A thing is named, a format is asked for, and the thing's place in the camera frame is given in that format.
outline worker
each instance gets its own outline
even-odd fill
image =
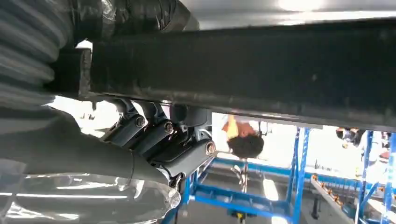
[[[353,144],[357,147],[365,131],[364,129],[358,129],[356,127],[338,127],[336,129],[336,135],[339,139],[344,141],[342,143],[343,148],[348,148],[349,144]]]
[[[229,115],[228,121],[222,128],[227,135],[228,147],[239,158],[256,158],[264,146],[262,133],[250,125],[251,119]]]

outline clear plastic wrap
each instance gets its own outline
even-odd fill
[[[180,202],[167,185],[83,173],[28,175],[12,196],[6,223],[154,223]]]

